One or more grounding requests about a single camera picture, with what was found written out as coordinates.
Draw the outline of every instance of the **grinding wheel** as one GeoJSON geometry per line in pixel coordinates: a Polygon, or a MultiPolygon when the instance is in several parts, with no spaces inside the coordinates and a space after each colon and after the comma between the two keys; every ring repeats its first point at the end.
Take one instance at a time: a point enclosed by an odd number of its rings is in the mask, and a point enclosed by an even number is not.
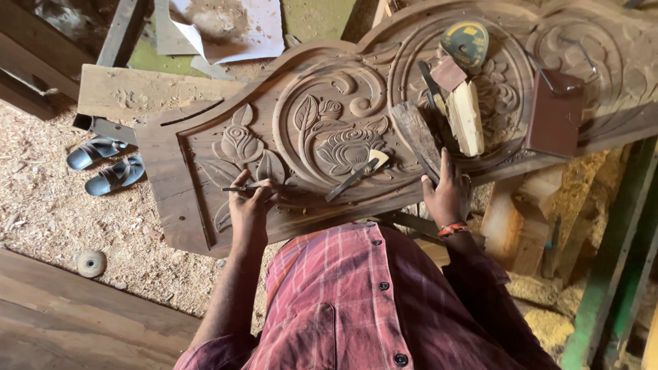
{"type": "Polygon", "coordinates": [[[85,251],[78,257],[78,273],[84,277],[97,277],[106,267],[107,257],[102,251],[85,251]]]}

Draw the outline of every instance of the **sanding disc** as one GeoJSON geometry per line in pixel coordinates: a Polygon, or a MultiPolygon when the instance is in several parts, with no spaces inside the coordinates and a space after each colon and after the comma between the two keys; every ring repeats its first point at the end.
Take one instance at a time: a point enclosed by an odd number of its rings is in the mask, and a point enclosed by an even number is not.
{"type": "Polygon", "coordinates": [[[441,45],[459,64],[481,66],[489,48],[489,32],[471,20],[455,23],[443,33],[441,45]]]}

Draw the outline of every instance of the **wooden carved panel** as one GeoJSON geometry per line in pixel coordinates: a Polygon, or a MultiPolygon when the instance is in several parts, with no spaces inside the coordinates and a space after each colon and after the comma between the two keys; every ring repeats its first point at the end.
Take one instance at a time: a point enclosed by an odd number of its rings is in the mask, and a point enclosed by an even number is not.
{"type": "Polygon", "coordinates": [[[422,169],[388,109],[411,100],[426,112],[427,86],[416,61],[436,65],[444,30],[468,19],[490,33],[488,60],[469,71],[486,152],[453,155],[476,184],[560,161],[521,148],[534,75],[526,50],[546,68],[585,79],[589,120],[581,128],[581,153],[658,134],[643,115],[658,110],[658,35],[651,20],[588,1],[544,9],[425,1],[387,18],[358,44],[313,41],[285,52],[228,101],[140,119],[139,148],[168,245],[226,256],[232,227],[220,187],[245,168],[250,181],[290,185],[268,215],[270,242],[421,200],[422,169]],[[564,38],[584,46],[596,72],[564,38]],[[367,162],[370,149],[386,152],[389,167],[326,203],[324,196],[367,162]]]}

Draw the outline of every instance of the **red thread bracelet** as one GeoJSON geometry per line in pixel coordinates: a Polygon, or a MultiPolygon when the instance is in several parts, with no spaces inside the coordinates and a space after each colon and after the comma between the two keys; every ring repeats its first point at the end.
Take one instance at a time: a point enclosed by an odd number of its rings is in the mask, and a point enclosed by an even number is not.
{"type": "Polygon", "coordinates": [[[468,225],[464,221],[459,221],[458,223],[453,223],[448,226],[444,226],[441,231],[439,231],[439,238],[447,238],[460,231],[470,231],[468,225]]]}

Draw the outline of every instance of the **hand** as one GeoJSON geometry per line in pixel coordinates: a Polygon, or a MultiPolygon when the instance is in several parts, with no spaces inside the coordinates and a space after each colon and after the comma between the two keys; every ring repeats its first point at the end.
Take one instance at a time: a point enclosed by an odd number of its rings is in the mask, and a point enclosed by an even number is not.
{"type": "MultiPolygon", "coordinates": [[[[242,171],[231,187],[245,186],[249,176],[251,176],[251,171],[242,171]]],[[[267,213],[279,202],[281,195],[274,190],[274,182],[269,178],[250,184],[250,186],[258,185],[261,187],[257,188],[251,197],[247,192],[230,192],[228,208],[233,225],[233,247],[238,250],[254,248],[262,253],[267,246],[265,229],[267,213]]]]}
{"type": "Polygon", "coordinates": [[[459,167],[453,166],[446,148],[441,150],[439,178],[436,189],[427,175],[420,178],[425,205],[434,222],[441,228],[465,221],[470,211],[470,178],[462,175],[459,167]]]}

